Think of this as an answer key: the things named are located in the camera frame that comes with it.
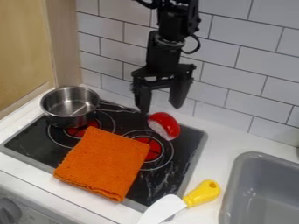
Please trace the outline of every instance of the saucepan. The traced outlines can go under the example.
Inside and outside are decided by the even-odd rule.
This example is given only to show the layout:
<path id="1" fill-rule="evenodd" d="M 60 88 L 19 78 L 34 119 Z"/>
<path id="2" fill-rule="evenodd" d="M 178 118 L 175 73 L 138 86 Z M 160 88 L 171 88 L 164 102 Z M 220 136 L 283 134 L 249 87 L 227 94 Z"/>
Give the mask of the saucepan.
<path id="1" fill-rule="evenodd" d="M 115 105 L 122 109 L 102 109 L 101 104 Z M 101 101 L 100 96 L 86 87 L 62 87 L 45 94 L 40 101 L 47 121 L 59 128 L 78 128 L 94 119 L 96 111 L 137 112 L 121 105 Z"/>

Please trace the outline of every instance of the red burner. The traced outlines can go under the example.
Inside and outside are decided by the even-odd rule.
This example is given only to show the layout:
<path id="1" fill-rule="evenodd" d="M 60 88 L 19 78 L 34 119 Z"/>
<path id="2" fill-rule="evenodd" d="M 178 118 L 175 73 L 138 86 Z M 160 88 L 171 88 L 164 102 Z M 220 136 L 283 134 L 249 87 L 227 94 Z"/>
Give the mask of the red burner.
<path id="1" fill-rule="evenodd" d="M 95 127 L 97 129 L 100 128 L 99 122 L 97 120 L 93 120 L 93 121 L 88 122 L 87 125 L 84 127 L 66 129 L 66 133 L 67 133 L 67 135 L 69 135 L 71 137 L 83 137 L 85 134 L 85 131 L 90 126 Z"/>
<path id="2" fill-rule="evenodd" d="M 156 139 L 149 136 L 140 136 L 135 138 L 135 140 L 150 145 L 149 154 L 145 158 L 145 161 L 152 161 L 161 156 L 162 145 Z"/>

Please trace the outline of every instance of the kitchen backsplash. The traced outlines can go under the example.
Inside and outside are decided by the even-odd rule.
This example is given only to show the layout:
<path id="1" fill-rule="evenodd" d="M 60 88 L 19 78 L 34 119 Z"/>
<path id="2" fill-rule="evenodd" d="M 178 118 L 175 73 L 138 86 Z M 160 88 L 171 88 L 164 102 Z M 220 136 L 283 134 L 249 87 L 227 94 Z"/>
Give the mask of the kitchen backsplash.
<path id="1" fill-rule="evenodd" d="M 200 0 L 199 10 L 202 48 L 181 59 L 197 70 L 178 112 L 297 146 L 299 1 Z M 77 11 L 83 82 L 133 101 L 156 12 L 131 0 L 77 0 Z M 175 110 L 167 89 L 152 103 Z"/>

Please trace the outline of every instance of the orange towel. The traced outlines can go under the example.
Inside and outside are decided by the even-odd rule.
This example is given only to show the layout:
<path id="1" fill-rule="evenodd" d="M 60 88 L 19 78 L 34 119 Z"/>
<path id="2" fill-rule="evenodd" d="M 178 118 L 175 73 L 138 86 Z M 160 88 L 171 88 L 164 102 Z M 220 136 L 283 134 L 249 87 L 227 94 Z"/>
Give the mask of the orange towel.
<path id="1" fill-rule="evenodd" d="M 93 193 L 122 201 L 150 146 L 89 127 L 54 171 L 54 177 Z"/>

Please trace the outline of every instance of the gray sink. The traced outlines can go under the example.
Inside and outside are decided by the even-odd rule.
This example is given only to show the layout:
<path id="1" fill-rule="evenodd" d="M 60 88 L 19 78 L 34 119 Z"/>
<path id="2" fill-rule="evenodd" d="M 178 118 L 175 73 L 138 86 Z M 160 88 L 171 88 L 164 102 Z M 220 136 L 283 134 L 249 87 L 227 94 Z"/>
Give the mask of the gray sink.
<path id="1" fill-rule="evenodd" d="M 299 164 L 260 152 L 238 156 L 219 224 L 298 224 Z"/>

